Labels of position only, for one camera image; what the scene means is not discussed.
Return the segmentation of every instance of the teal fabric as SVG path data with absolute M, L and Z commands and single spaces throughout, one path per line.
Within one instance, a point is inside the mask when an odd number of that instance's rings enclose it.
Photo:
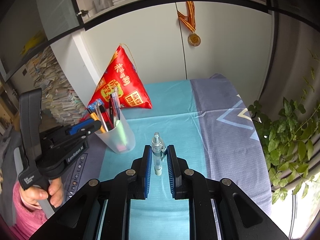
M 124 109 L 123 114 L 136 138 L 134 150 L 126 154 L 105 152 L 99 180 L 113 179 L 142 157 L 154 132 L 159 132 L 168 146 L 173 144 L 177 157 L 187 160 L 189 168 L 207 176 L 198 113 L 190 81 L 145 85 L 152 109 Z M 170 193 L 166 159 L 162 175 L 156 176 L 152 163 L 147 200 L 132 200 L 130 240 L 189 239 L 188 200 L 174 200 Z

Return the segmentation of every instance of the gold medal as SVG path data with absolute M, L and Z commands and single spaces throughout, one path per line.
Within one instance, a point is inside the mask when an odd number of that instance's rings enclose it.
M 196 19 L 195 19 L 195 5 L 192 1 L 187 1 L 188 16 L 178 12 L 178 19 L 192 32 L 188 37 L 188 42 L 191 46 L 197 47 L 201 43 L 200 37 L 195 34 Z
M 189 42 L 190 45 L 192 45 L 192 46 L 194 46 L 194 47 L 197 47 L 197 46 L 200 45 L 201 39 L 200 39 L 200 37 L 199 37 L 197 34 L 192 33 L 192 34 L 190 34 L 189 37 L 188 37 L 188 42 Z

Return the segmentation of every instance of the blue tablecloth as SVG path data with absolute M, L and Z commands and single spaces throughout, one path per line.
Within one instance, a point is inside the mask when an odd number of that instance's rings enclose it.
M 249 114 L 230 81 L 215 75 L 145 88 L 153 108 L 123 110 L 136 137 L 135 149 L 115 154 L 97 136 L 91 136 L 89 151 L 65 177 L 66 199 L 91 178 L 113 179 L 130 168 L 157 131 L 191 169 L 210 179 L 232 179 L 269 215 L 271 189 L 264 155 Z M 132 200 L 129 238 L 189 238 L 188 201 L 172 199 L 166 162 L 161 176 L 152 168 L 148 199 Z

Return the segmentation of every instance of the metal screw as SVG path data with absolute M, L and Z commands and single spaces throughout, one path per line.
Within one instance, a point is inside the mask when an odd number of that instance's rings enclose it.
M 97 179 L 92 179 L 92 180 L 89 181 L 89 185 L 90 185 L 91 187 L 94 187 L 94 186 L 96 186 L 97 184 L 98 184 L 98 180 L 97 180 Z
M 230 179 L 223 179 L 222 183 L 226 186 L 230 186 L 231 185 L 231 180 Z
M 185 173 L 186 175 L 193 175 L 195 172 L 194 172 L 192 169 L 186 169 L 186 170 L 184 171 L 184 173 Z
M 129 169 L 125 172 L 125 174 L 129 175 L 129 176 L 133 176 L 134 174 L 136 174 L 136 171 L 133 169 Z

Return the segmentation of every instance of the pen holder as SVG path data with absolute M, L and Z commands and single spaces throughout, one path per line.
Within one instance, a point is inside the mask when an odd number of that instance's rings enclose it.
M 114 129 L 105 133 L 100 131 L 95 133 L 115 153 L 126 153 L 133 150 L 136 145 L 136 139 L 121 111 L 120 114 L 120 121 L 118 121 Z

